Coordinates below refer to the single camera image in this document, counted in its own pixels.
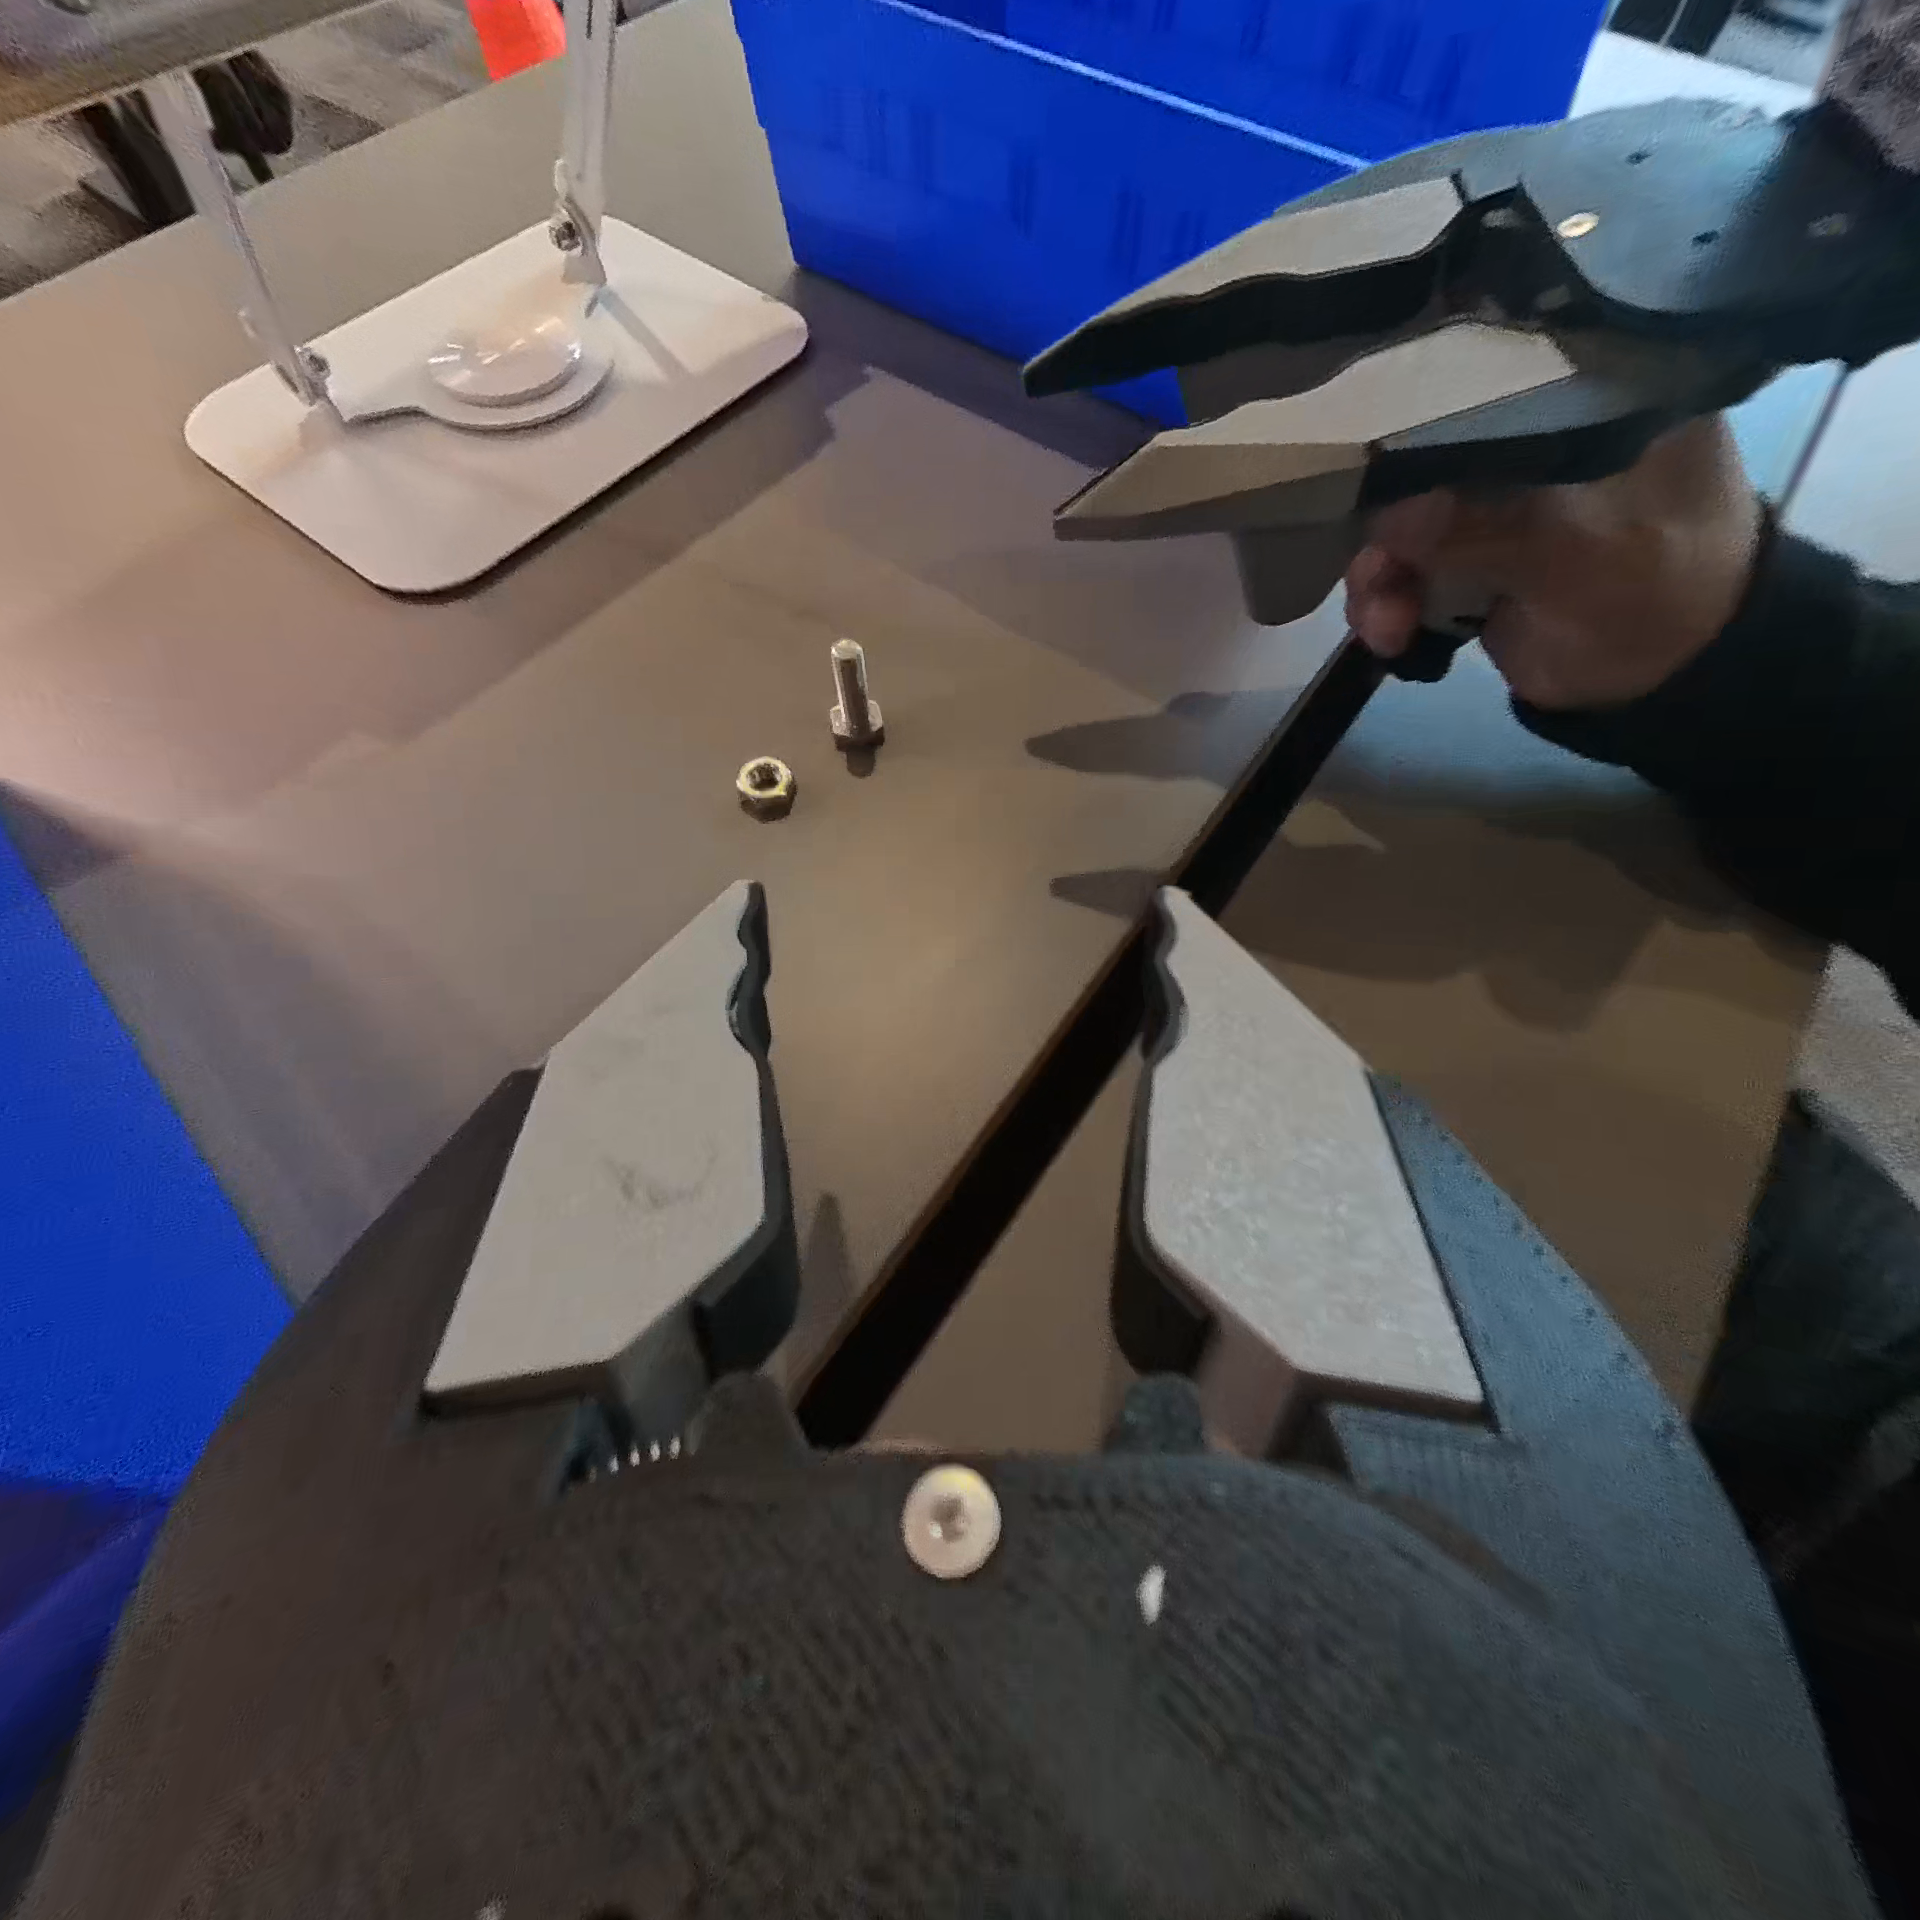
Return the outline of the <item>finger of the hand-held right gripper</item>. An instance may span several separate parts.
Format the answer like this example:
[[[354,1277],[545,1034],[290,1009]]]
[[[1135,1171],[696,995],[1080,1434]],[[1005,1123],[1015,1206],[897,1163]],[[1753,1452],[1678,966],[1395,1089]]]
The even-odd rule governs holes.
[[[1359,497],[1406,434],[1561,389],[1547,337],[1451,322],[1331,372],[1158,433],[1053,515],[1063,541],[1222,534],[1251,622],[1318,611],[1359,549]]]
[[[1451,176],[1283,208],[1042,349],[1023,366],[1023,390],[1078,393],[1250,348],[1390,332],[1434,297],[1462,211]]]

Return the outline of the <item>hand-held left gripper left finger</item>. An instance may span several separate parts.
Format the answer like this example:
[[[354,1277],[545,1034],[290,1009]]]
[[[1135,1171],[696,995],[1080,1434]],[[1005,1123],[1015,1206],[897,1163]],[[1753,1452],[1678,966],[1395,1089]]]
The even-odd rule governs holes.
[[[439,1349],[435,1413],[693,1419],[793,1328],[765,894],[738,880],[547,1049]]]

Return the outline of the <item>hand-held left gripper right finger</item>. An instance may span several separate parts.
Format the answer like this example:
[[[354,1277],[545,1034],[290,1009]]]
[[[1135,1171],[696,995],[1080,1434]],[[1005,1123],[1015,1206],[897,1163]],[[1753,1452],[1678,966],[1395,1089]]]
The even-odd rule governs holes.
[[[1207,1435],[1282,1457],[1318,1409],[1481,1424],[1486,1394],[1358,1051],[1163,888],[1111,1320]]]

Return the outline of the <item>blue plastic bin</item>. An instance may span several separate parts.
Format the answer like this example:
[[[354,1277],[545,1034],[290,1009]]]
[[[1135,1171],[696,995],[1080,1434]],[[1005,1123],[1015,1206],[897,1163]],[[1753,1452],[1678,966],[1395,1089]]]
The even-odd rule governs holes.
[[[1025,361],[1358,170],[1559,118],[1600,3],[733,3],[807,272]]]
[[[2,1820],[86,1713],[159,1525],[290,1320],[2,843]]]

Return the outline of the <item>person's right forearm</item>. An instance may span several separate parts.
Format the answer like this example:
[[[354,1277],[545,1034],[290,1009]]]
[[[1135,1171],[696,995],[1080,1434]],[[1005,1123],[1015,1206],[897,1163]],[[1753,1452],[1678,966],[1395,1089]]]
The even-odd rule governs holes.
[[[1858,954],[1917,1018],[1914,584],[1867,579],[1767,517],[1736,612],[1653,693],[1510,706],[1665,794],[1744,901]]]

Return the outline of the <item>person's right hand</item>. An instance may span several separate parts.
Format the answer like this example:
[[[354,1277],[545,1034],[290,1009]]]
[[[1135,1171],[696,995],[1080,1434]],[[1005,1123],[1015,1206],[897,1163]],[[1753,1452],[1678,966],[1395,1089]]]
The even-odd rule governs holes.
[[[1632,704],[1744,602],[1769,517],[1725,416],[1694,418],[1587,485],[1433,492],[1381,509],[1346,571],[1351,633],[1399,659],[1438,586],[1483,603],[1478,648],[1549,713]]]

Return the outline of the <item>person's black clothing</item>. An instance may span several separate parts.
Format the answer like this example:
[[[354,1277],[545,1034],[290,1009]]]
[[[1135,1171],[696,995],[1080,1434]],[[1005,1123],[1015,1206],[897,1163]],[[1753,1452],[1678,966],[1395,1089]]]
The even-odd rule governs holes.
[[[1917,1220],[1791,1094],[1694,1435],[1782,1608],[1885,1915],[1917,1915]]]

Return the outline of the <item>white wooden document stand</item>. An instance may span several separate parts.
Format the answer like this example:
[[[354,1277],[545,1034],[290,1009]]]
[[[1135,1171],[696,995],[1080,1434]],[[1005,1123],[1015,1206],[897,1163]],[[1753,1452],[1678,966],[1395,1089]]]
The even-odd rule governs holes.
[[[368,586],[474,584],[755,393],[803,318],[607,214],[616,28],[655,4],[566,3],[550,211],[309,342],[217,156],[193,73],[350,4],[5,4],[5,123],[151,98],[159,152],[231,260],[265,369],[183,424],[203,466]]]

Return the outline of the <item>orange traffic cone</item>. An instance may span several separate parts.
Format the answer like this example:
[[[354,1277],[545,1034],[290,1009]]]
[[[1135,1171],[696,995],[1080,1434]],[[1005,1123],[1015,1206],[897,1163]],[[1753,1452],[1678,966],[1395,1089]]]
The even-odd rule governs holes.
[[[566,51],[563,4],[547,0],[463,3],[491,83],[559,59]]]

